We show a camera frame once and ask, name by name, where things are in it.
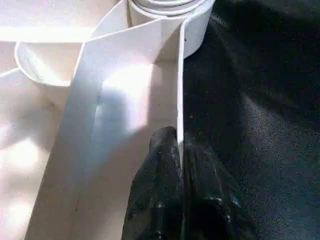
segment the white plastic tray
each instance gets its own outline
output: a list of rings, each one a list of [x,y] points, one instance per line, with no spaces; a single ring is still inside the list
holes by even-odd
[[[38,0],[34,10],[13,1],[13,12],[39,16],[16,21],[11,12],[0,24],[6,40],[21,42],[22,73],[64,108],[26,240],[120,239],[152,133],[174,126],[183,143],[183,61],[202,43],[214,0],[172,18],[117,2]]]

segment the white surface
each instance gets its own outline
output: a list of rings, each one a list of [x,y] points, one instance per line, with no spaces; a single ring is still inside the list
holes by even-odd
[[[214,2],[215,0],[206,0],[202,5],[188,14],[167,17],[145,11],[137,6],[133,0],[128,0],[133,26],[155,19],[167,19],[170,21],[181,20],[181,22],[188,22],[188,27],[184,34],[186,42],[184,46],[184,58],[193,54],[203,42]]]
[[[2,74],[1,240],[24,239],[60,116],[61,112],[40,94],[19,69]]]
[[[91,38],[115,33],[131,27],[131,17],[127,1],[118,2],[96,26]]]
[[[154,5],[154,4],[144,4],[144,2],[140,2],[136,0],[135,3],[139,6],[139,8],[144,11],[161,16],[175,17],[179,15],[184,15],[194,11],[197,7],[203,4],[206,0],[192,0],[190,2],[186,2],[185,4],[176,4],[176,5]]]
[[[21,71],[60,109],[64,108],[81,43],[17,43]]]
[[[126,84],[128,74],[139,84]],[[173,61],[135,65],[103,82],[71,239],[121,239],[130,186],[150,136],[176,127],[176,79]]]
[[[17,67],[15,60],[15,42],[0,41],[0,76]]]
[[[0,41],[78,42],[118,0],[1,0]]]
[[[188,4],[194,0],[136,0],[146,7],[175,7]]]

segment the black fabric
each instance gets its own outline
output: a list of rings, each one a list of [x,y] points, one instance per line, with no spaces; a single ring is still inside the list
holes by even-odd
[[[320,239],[318,5],[261,2],[215,3],[184,61],[184,127],[236,179],[258,239]]]

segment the black cloth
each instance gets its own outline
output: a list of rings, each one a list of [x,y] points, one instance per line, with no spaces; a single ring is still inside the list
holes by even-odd
[[[241,189],[209,145],[184,134],[183,240],[256,240]]]
[[[217,0],[184,61],[184,127],[235,178],[261,240],[320,239],[318,1]]]

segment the plastic container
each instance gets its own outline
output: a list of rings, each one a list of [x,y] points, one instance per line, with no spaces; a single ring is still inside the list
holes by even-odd
[[[201,45],[213,3],[167,17],[122,0],[102,18],[72,59],[75,72],[26,240],[121,238],[150,136],[173,126],[183,143],[183,62]]]
[[[195,52],[203,40],[209,15],[202,14],[202,12],[210,12],[209,9],[212,8],[213,0],[207,0],[204,4],[202,3],[203,2],[196,0],[184,5],[178,5],[177,8],[183,11],[187,10],[186,13],[188,14],[170,17],[173,24],[172,26],[175,28],[175,21],[182,23],[188,16],[198,16],[196,21],[199,22],[198,25],[200,27],[197,26],[197,28],[190,31],[190,34],[187,33],[185,36],[185,40],[188,42],[185,52],[188,54]],[[190,4],[196,4],[192,5],[193,7],[197,7],[196,10],[191,9]],[[90,35],[86,36],[86,34],[83,33],[79,34],[78,38],[75,38],[77,37],[75,32],[74,35],[71,35],[62,32],[58,34],[53,31],[55,37],[52,37],[52,39],[35,36],[33,39],[29,39],[29,42],[18,43],[15,48],[16,62],[22,72],[33,80],[33,83],[55,105],[63,110],[69,93],[70,81],[77,62],[79,50],[81,44],[85,42],[85,39],[89,41],[90,39],[126,30],[155,19],[167,18],[167,16],[163,15],[150,14],[141,8],[143,8],[141,5],[137,6],[131,0],[129,3],[126,0],[122,0],[110,9],[95,28],[92,28]],[[77,30],[79,28],[70,27],[69,31],[73,32],[75,29]]]

